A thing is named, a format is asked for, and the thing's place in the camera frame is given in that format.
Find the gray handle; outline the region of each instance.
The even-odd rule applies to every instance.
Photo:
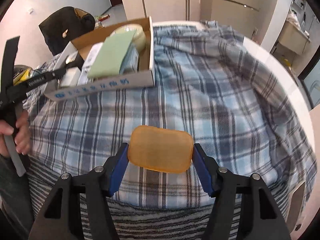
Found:
[[[23,111],[22,103],[17,104],[15,107],[16,117],[17,119],[21,116]],[[7,146],[9,155],[13,162],[13,165],[16,168],[17,174],[19,177],[22,177],[26,173],[26,168],[23,166],[23,163],[19,157],[19,154],[16,151],[16,145],[14,143],[13,137],[11,135],[4,135],[4,142]]]

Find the white table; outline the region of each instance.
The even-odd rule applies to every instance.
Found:
[[[199,22],[191,22],[191,21],[167,21],[167,22],[157,22],[153,23],[153,26],[164,26],[164,25],[191,25],[195,26],[199,30],[204,30],[206,27]],[[299,118],[299,121],[306,133],[308,141],[315,152],[315,138],[314,132],[312,128],[311,118],[309,114],[309,110],[307,104],[292,77],[286,71],[286,69],[276,60],[269,52],[260,47],[258,44],[253,42],[248,38],[244,38],[244,46],[250,52],[252,56],[263,62],[269,70],[273,72],[273,74],[278,78],[280,84],[284,88],[287,93],[289,100],[296,111],[296,114]],[[317,173],[316,182],[320,181],[320,172]],[[291,238],[296,240],[300,237],[300,235],[307,228],[311,220],[314,218],[318,208],[314,208],[313,199],[316,198],[316,190],[313,190],[310,196],[309,201],[306,204],[304,212],[302,216],[304,216],[304,223],[300,230],[293,231],[291,233]]]

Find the blue gripper pad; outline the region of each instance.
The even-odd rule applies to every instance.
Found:
[[[214,193],[214,190],[212,188],[212,178],[204,163],[204,159],[195,146],[193,146],[192,162],[194,167],[196,168],[203,191],[208,193],[209,196],[212,196],[212,194]]]
[[[129,144],[125,147],[123,150],[115,168],[113,169],[111,176],[110,176],[110,188],[109,193],[111,196],[113,196],[114,193],[116,193],[121,185],[125,170],[128,166],[128,148]]]

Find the cardboard box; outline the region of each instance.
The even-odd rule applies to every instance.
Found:
[[[57,80],[52,80],[48,82],[44,91],[44,95],[53,101],[63,101],[105,90],[154,86],[155,70],[151,17],[131,20],[104,28],[99,28],[72,40],[63,50],[60,58],[54,66],[54,70],[61,68],[63,62],[66,60],[66,57],[77,50],[79,51],[81,57],[85,60],[94,44],[98,42],[104,42],[106,37],[108,37],[115,29],[131,23],[140,24],[147,38],[146,48],[139,54],[140,60],[138,72],[112,76],[88,83],[86,85],[63,89],[59,89]]]

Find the translucent orange object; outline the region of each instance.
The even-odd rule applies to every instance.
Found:
[[[148,170],[181,173],[190,167],[192,151],[187,132],[141,125],[132,132],[128,159]]]

